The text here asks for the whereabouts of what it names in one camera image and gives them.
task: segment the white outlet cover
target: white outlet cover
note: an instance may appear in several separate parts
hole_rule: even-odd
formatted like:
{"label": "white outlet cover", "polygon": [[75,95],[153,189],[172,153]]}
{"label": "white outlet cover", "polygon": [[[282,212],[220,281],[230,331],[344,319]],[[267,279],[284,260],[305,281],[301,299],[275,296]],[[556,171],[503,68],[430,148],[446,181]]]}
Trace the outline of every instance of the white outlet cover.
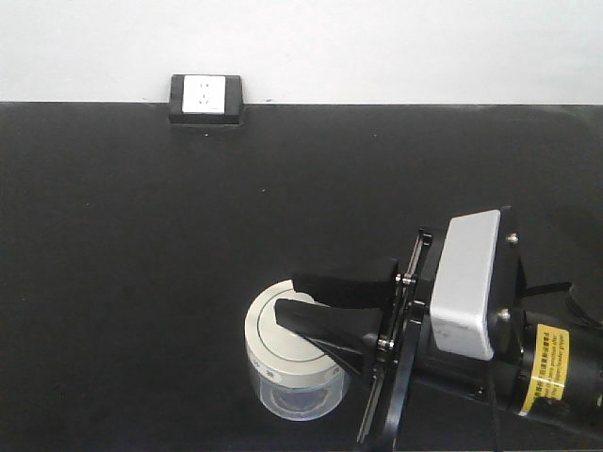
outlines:
{"label": "white outlet cover", "polygon": [[182,92],[183,113],[223,115],[225,101],[225,76],[185,75]]}

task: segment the electrical socket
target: electrical socket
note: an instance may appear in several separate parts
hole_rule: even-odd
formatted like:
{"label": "electrical socket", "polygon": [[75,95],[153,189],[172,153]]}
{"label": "electrical socket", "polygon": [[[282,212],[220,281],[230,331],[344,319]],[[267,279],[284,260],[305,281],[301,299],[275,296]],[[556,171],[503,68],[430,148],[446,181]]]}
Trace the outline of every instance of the electrical socket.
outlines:
{"label": "electrical socket", "polygon": [[173,125],[239,126],[243,85],[238,75],[175,74],[168,116]]}
{"label": "electrical socket", "polygon": [[223,115],[225,102],[225,76],[185,75],[182,93],[183,113]]}

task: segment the bolt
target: bolt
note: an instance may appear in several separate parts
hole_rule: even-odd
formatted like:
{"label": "bolt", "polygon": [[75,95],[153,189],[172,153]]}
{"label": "bolt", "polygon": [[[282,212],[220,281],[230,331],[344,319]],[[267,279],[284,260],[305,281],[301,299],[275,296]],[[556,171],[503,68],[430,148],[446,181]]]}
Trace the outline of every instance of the bolt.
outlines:
{"label": "bolt", "polygon": [[377,349],[380,351],[389,351],[394,348],[394,341],[387,339],[379,339],[377,341]]}
{"label": "bolt", "polygon": [[413,283],[413,275],[409,274],[409,273],[404,273],[404,276],[402,277],[402,284],[408,286],[411,285]]}
{"label": "bolt", "polygon": [[507,235],[507,242],[511,245],[517,245],[519,243],[519,236],[516,233]]}
{"label": "bolt", "polygon": [[498,311],[497,316],[503,322],[508,322],[509,320],[511,320],[511,313],[509,312],[509,310],[507,308],[501,309],[500,311]]}

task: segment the transparent container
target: transparent container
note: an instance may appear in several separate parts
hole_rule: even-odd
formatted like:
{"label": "transparent container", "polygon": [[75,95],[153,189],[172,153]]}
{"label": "transparent container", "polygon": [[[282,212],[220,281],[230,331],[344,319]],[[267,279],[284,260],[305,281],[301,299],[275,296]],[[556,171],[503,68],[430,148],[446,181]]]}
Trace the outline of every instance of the transparent container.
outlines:
{"label": "transparent container", "polygon": [[291,281],[259,294],[245,317],[245,343],[257,397],[277,416],[309,421],[324,416],[344,397],[350,377],[322,350],[278,325],[277,299],[316,303]]}
{"label": "transparent container", "polygon": [[311,421],[332,411],[350,385],[346,372],[336,368],[333,378],[309,388],[289,388],[266,379],[250,364],[253,389],[262,404],[279,417],[290,421]]}

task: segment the black table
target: black table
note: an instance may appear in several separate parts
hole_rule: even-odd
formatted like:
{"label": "black table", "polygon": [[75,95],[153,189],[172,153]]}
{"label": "black table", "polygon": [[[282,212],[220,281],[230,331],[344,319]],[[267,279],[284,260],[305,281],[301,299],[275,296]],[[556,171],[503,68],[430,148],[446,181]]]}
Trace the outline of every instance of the black table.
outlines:
{"label": "black table", "polygon": [[[512,204],[532,284],[603,317],[603,107],[0,105],[0,450],[345,450],[367,395],[281,420],[246,310],[296,267],[410,257],[416,230]],[[529,301],[565,315],[559,299]],[[508,449],[602,444],[503,413]],[[489,409],[416,386],[403,450],[491,447]]]}

